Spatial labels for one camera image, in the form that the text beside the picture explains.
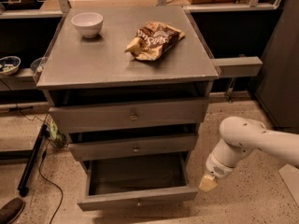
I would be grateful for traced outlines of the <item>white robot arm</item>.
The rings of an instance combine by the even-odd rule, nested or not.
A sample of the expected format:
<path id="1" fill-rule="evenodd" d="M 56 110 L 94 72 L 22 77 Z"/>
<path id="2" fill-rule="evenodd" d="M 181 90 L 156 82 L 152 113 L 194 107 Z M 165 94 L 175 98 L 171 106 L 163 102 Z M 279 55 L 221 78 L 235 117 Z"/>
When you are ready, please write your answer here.
<path id="1" fill-rule="evenodd" d="M 254 119 L 229 117 L 219 127 L 221 139 L 206 160 L 206 171 L 199 189 L 209 192 L 217 187 L 219 179 L 227 178 L 253 149 L 299 165 L 299 135 L 268 130 Z"/>

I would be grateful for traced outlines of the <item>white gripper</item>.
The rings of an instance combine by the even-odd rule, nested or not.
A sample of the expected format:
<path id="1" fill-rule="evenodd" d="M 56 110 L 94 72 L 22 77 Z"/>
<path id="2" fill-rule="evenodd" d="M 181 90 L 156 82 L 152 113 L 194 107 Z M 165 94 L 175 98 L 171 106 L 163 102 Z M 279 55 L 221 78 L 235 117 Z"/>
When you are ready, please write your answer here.
<path id="1" fill-rule="evenodd" d="M 220 163 L 211 153 L 206 160 L 206 171 L 208 174 L 204 174 L 201 178 L 199 189 L 205 192 L 209 192 L 217 187 L 217 178 L 227 178 L 232 172 L 233 168 L 227 167 Z"/>

